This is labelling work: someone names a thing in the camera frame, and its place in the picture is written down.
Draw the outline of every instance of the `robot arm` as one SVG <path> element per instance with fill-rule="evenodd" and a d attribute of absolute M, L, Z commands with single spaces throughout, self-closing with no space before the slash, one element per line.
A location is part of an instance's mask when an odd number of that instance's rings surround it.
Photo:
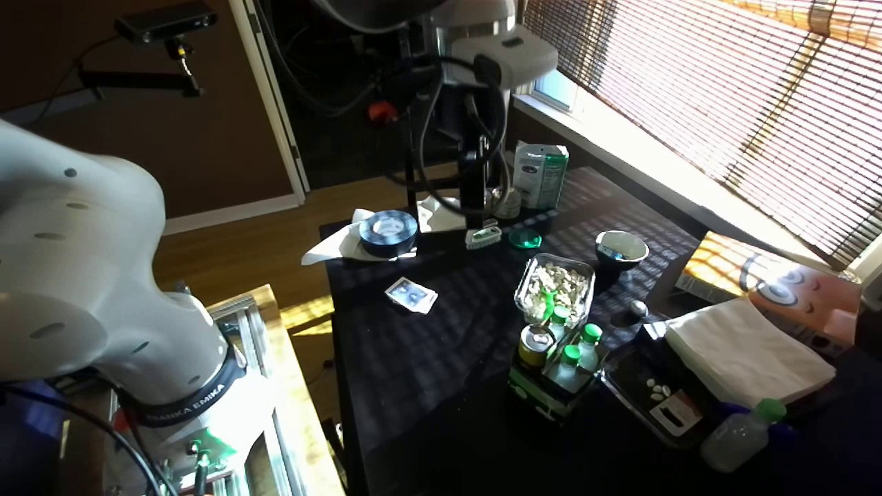
<path fill-rule="evenodd" d="M 0 380 L 97 366 L 140 404 L 202 391 L 228 344 L 191 296 L 163 296 L 152 257 L 161 185 L 0 122 Z"/>

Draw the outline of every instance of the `wall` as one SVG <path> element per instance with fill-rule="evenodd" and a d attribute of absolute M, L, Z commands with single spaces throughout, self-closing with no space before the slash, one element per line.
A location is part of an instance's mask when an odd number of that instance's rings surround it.
<path fill-rule="evenodd" d="M 117 16 L 158 6 L 169 0 L 2 2 L 0 112 L 79 89 L 71 60 L 89 45 L 112 35 Z M 165 191 L 169 218 L 293 192 L 228 6 L 206 6 L 221 16 L 219 25 L 188 35 L 205 96 L 108 89 L 97 104 L 34 125 L 66 147 L 121 155 L 150 167 Z M 180 75 L 163 45 L 134 46 L 123 39 L 97 46 L 83 63 Z"/>

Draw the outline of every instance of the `cup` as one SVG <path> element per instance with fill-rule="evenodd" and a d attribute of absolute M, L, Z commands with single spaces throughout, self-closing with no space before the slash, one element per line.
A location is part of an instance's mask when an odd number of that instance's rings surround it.
<path fill-rule="evenodd" d="M 596 253 L 599 253 L 599 291 L 617 283 L 617 279 L 646 262 L 650 257 L 650 246 L 626 228 L 606 228 L 596 236 Z"/>

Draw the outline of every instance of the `box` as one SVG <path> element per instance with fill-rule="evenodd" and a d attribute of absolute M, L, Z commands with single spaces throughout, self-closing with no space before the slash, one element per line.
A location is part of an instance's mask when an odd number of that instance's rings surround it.
<path fill-rule="evenodd" d="M 566 185 L 571 151 L 555 143 L 518 143 L 513 185 L 520 191 L 524 210 L 552 210 Z"/>

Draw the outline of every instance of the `electronic device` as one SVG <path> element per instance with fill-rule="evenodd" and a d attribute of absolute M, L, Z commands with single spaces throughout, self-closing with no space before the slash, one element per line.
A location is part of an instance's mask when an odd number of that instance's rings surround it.
<path fill-rule="evenodd" d="M 184 35 L 191 31 L 205 31 L 219 21 L 219 14 L 198 2 L 173 2 L 152 10 L 123 14 L 112 21 L 117 34 L 133 45 L 155 45 Z"/>
<path fill-rule="evenodd" d="M 501 89 L 527 85 L 556 67 L 555 46 L 520 25 L 501 35 L 458 39 L 450 52 L 462 60 L 475 60 L 478 56 L 497 60 Z M 454 79 L 478 85 L 465 68 L 451 67 L 450 71 L 458 75 Z"/>

